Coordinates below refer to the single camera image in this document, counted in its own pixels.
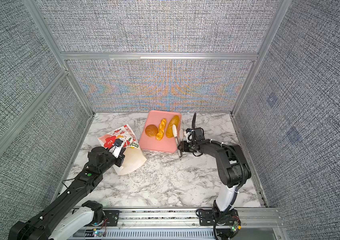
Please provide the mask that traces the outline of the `yellow twisted fake bread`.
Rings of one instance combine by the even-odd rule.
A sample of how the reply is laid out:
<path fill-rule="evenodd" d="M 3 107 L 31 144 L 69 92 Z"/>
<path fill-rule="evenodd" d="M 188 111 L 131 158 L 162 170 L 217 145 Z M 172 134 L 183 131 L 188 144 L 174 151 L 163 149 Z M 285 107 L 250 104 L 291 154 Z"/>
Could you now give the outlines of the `yellow twisted fake bread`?
<path fill-rule="evenodd" d="M 160 141 L 163 139 L 164 133 L 165 133 L 165 127 L 167 124 L 167 120 L 166 119 L 161 119 L 160 124 L 158 126 L 158 133 L 156 135 L 156 140 Z"/>

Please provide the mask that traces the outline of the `metal tongs with white tips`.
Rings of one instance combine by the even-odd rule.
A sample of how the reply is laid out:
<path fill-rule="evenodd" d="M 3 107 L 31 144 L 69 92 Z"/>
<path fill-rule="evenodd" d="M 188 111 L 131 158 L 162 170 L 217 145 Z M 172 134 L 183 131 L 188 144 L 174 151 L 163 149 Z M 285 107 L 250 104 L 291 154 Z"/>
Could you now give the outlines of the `metal tongs with white tips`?
<path fill-rule="evenodd" d="M 172 131 L 173 131 L 173 135 L 174 135 L 174 138 L 175 138 L 175 142 L 176 142 L 176 145 L 177 145 L 177 153 L 178 153 L 178 156 L 179 156 L 179 159 L 181 160 L 182 159 L 182 152 L 181 150 L 179 149 L 179 134 L 178 134 L 178 128 L 176 125 L 172 125 Z"/>

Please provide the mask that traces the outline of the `white floral paper bag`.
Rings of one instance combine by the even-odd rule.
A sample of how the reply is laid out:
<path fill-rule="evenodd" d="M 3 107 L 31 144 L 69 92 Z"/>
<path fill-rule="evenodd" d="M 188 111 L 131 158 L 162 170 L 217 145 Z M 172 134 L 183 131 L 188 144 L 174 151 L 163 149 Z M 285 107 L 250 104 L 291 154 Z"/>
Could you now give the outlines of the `white floral paper bag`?
<path fill-rule="evenodd" d="M 137 137 L 130 125 L 123 125 L 98 138 L 100 145 L 107 149 L 111 149 L 111 152 L 113 152 L 116 140 L 122 141 L 123 147 L 120 152 L 123 152 L 123 155 L 125 156 L 120 166 L 113 166 L 116 174 L 118 176 L 130 176 L 137 170 L 141 172 L 140 168 L 146 163 L 147 159 L 143 155 Z"/>

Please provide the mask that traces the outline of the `round brown fake bun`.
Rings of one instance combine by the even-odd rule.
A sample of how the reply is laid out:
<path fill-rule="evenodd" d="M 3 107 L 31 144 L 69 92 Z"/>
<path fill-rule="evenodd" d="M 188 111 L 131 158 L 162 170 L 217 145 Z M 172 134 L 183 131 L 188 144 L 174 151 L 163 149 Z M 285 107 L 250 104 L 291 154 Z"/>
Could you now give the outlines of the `round brown fake bun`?
<path fill-rule="evenodd" d="M 158 133 L 158 127 L 156 125 L 148 125 L 146 128 L 145 128 L 145 134 L 148 136 L 148 137 L 156 137 Z"/>

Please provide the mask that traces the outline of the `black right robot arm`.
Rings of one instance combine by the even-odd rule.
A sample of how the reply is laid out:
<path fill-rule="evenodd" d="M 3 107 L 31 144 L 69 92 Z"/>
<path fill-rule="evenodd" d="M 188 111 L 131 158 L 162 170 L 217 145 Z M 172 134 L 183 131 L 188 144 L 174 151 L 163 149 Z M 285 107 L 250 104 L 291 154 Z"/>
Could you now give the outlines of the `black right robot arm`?
<path fill-rule="evenodd" d="M 240 189 L 251 178 L 251 170 L 239 145 L 229 146 L 206 139 L 202 128 L 186 129 L 185 140 L 178 144 L 182 153 L 196 157 L 209 155 L 216 160 L 218 175 L 223 184 L 210 214 L 199 212 L 201 219 L 210 218 L 222 226 L 238 218 L 233 209 Z"/>

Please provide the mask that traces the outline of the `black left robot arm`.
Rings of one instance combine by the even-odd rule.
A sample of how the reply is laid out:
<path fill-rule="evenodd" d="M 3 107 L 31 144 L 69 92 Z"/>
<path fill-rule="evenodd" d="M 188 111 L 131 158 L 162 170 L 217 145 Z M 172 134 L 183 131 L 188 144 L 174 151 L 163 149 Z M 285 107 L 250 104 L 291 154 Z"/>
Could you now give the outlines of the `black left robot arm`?
<path fill-rule="evenodd" d="M 29 219 L 17 222 L 9 232 L 10 240 L 47 240 L 64 216 L 91 193 L 103 180 L 103 174 L 113 165 L 121 166 L 125 148 L 116 152 L 119 156 L 104 147 L 95 147 L 88 153 L 88 162 L 83 170 L 73 179 L 71 185 L 54 200 L 47 208 Z"/>

